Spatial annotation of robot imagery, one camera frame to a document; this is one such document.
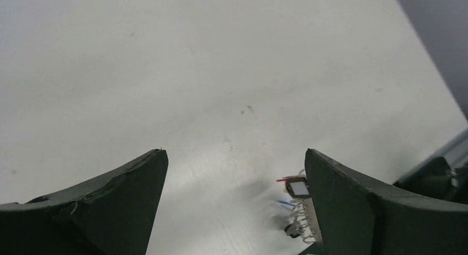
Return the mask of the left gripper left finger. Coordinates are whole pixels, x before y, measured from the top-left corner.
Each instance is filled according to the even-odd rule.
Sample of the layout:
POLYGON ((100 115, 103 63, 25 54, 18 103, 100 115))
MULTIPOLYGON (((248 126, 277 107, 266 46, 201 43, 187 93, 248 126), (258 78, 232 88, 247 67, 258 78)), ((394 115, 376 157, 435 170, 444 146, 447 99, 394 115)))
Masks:
POLYGON ((27 203, 1 205, 2 254, 145 254, 169 165, 155 149, 27 203))

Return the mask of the round metal keyring disc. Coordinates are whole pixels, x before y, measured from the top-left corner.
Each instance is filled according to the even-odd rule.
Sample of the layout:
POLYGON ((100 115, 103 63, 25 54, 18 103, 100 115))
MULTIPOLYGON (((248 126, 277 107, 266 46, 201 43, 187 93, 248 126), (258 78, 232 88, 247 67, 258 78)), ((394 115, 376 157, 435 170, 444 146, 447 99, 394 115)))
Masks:
MULTIPOLYGON (((302 169, 296 176, 306 178, 305 170, 302 169)), ((284 229, 286 235, 291 238, 299 237, 305 244, 323 243, 311 196, 307 199, 294 199, 291 197, 289 202, 295 206, 292 206, 290 213, 290 224, 284 229)))

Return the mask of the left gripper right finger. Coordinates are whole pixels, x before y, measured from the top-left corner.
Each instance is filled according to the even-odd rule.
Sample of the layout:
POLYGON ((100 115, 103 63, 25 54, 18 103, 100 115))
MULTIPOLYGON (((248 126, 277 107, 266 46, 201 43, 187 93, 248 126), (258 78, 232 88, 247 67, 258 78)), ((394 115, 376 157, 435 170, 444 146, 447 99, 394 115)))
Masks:
POLYGON ((466 254, 467 205, 417 194, 309 149, 320 254, 466 254))

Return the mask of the black key tag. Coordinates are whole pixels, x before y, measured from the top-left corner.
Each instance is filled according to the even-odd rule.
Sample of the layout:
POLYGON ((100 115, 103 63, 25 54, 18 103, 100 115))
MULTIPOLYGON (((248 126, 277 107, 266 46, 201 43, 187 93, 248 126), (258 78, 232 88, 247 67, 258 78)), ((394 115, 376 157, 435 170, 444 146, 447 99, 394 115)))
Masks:
POLYGON ((285 180, 287 193, 294 199, 310 198, 309 186, 305 177, 293 177, 285 180))

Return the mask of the blue tagged key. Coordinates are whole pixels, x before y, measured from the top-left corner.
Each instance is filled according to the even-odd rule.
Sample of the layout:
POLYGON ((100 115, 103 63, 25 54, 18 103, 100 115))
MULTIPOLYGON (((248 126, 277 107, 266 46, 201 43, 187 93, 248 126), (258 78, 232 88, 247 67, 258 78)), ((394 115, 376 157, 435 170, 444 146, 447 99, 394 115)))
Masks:
POLYGON ((278 200, 277 202, 283 205, 287 205, 287 206, 293 206, 293 207, 295 206, 294 204, 287 202, 287 201, 278 200))

